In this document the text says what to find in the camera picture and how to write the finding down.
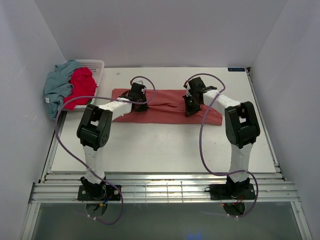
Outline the magenta red t-shirt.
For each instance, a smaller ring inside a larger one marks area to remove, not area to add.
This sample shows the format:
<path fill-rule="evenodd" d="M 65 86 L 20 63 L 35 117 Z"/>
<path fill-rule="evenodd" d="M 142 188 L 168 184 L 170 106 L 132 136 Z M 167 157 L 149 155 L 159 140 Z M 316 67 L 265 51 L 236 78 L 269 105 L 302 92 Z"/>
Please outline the magenta red t-shirt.
<path fill-rule="evenodd" d="M 71 99 L 81 96 L 94 96 L 97 88 L 97 84 L 93 78 L 93 73 L 88 67 L 78 68 L 74 71 L 69 81 L 73 85 L 71 94 L 63 99 L 65 104 Z M 76 100 L 68 103 L 64 108 L 73 111 L 76 106 L 86 106 L 88 101 L 92 98 L 77 98 Z"/>

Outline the white plastic laundry basket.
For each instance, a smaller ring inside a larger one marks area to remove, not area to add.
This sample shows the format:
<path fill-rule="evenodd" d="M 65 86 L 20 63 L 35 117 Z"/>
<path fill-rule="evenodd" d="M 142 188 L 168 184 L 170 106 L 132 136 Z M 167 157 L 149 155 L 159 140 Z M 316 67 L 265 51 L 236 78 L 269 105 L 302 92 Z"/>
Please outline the white plastic laundry basket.
<path fill-rule="evenodd" d="M 81 96 L 89 96 L 86 98 L 78 98 L 69 102 L 65 107 L 65 111 L 80 111 L 88 104 L 93 104 L 98 93 L 98 88 L 102 79 L 102 70 L 105 63 L 102 60 L 95 59 L 76 59 L 81 67 L 77 68 L 68 81 L 71 84 L 71 93 L 63 99 L 63 102 Z"/>

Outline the salmon pink t-shirt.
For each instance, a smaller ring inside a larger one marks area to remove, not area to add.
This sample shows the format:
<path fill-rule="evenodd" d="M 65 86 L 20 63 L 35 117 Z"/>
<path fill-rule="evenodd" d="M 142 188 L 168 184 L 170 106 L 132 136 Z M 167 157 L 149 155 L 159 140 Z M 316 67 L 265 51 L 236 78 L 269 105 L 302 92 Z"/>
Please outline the salmon pink t-shirt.
<path fill-rule="evenodd" d="M 149 100 L 149 109 L 144 112 L 131 112 L 116 118 L 116 123 L 136 123 L 136 124 L 201 124 L 207 106 L 201 106 L 200 112 L 185 116 L 185 102 L 183 96 L 184 89 L 158 89 L 155 96 L 153 91 L 146 91 L 146 98 Z"/>

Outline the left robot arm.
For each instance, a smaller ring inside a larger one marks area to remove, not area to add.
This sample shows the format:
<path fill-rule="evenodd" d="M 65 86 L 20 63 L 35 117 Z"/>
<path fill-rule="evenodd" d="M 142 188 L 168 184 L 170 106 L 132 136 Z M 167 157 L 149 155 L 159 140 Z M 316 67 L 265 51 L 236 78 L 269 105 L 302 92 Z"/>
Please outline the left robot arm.
<path fill-rule="evenodd" d="M 146 91 L 142 81 L 134 82 L 131 89 L 116 100 L 102 105 L 90 104 L 84 110 L 76 135 L 83 147 L 88 168 L 80 181 L 84 191 L 95 200 L 106 195 L 102 148 L 109 140 L 112 121 L 133 111 L 147 111 Z"/>

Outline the grey-blue t-shirt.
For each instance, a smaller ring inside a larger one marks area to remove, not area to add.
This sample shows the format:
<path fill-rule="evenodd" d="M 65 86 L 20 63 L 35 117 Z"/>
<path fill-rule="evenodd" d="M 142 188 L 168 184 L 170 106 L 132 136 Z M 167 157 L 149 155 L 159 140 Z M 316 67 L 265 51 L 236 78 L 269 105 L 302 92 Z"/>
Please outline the grey-blue t-shirt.
<path fill-rule="evenodd" d="M 64 104 L 64 98 L 71 95 L 73 85 L 69 83 L 75 70 L 82 65 L 76 60 L 67 60 L 57 64 L 54 70 L 49 72 L 44 86 L 44 100 L 48 117 L 55 120 L 58 111 Z"/>

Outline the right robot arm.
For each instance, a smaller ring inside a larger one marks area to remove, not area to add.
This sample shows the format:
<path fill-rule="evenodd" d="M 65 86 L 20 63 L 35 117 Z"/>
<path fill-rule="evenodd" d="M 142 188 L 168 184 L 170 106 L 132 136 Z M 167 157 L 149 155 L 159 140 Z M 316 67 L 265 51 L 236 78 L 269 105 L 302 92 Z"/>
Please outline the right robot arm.
<path fill-rule="evenodd" d="M 256 197 L 249 173 L 251 150 L 261 130 L 252 102 L 239 102 L 223 94 L 214 86 L 206 86 L 199 74 L 184 83 L 185 115 L 200 112 L 202 106 L 218 111 L 224 117 L 226 138 L 231 145 L 230 168 L 224 184 L 211 184 L 205 190 L 211 200 L 253 200 Z"/>

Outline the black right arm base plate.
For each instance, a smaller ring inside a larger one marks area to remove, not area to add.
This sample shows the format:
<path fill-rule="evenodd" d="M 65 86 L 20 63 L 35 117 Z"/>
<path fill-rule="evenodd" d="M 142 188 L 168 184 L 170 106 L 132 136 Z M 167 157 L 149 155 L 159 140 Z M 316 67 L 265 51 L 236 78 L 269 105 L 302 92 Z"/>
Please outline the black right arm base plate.
<path fill-rule="evenodd" d="M 204 188 L 211 200 L 254 200 L 256 192 L 250 183 L 247 189 L 231 191 L 226 184 L 210 184 Z"/>

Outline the blue label sticker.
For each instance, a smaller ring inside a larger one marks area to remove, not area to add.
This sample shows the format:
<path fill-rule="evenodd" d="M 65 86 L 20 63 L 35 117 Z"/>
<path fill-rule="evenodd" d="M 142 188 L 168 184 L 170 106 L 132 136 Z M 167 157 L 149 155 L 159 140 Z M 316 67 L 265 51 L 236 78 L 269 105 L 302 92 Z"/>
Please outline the blue label sticker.
<path fill-rule="evenodd" d="M 244 67 L 228 67 L 227 70 L 229 72 L 246 72 Z"/>

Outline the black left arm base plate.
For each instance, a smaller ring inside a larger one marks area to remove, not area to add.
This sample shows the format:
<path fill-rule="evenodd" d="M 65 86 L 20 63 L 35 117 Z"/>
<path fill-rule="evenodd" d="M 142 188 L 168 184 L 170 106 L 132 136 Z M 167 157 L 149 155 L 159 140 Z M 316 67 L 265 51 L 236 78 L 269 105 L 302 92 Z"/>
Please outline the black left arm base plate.
<path fill-rule="evenodd" d="M 89 187 L 85 187 L 81 185 L 78 189 L 77 200 L 78 201 L 105 201 L 109 199 L 109 201 L 120 201 L 120 190 L 122 188 L 121 185 L 116 185 L 118 190 L 110 185 L 103 185 L 96 187 L 94 189 L 90 189 Z"/>

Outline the aluminium rail frame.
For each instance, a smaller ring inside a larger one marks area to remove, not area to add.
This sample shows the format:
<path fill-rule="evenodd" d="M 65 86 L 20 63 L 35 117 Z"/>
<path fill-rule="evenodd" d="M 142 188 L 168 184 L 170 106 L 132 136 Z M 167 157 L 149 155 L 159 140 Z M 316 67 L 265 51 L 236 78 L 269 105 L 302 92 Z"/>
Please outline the aluminium rail frame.
<path fill-rule="evenodd" d="M 83 171 L 52 171 L 58 150 L 54 138 L 48 152 L 43 173 L 31 189 L 27 214 L 20 239 L 32 239 L 41 204 L 77 203 L 78 187 Z M 255 173 L 259 184 L 259 202 L 289 202 L 302 239 L 312 239 L 294 182 L 287 181 L 277 162 L 273 172 Z M 125 203 L 208 203 L 209 193 L 204 191 L 209 184 L 221 184 L 224 179 L 209 173 L 108 173 L 107 179 L 122 185 Z"/>

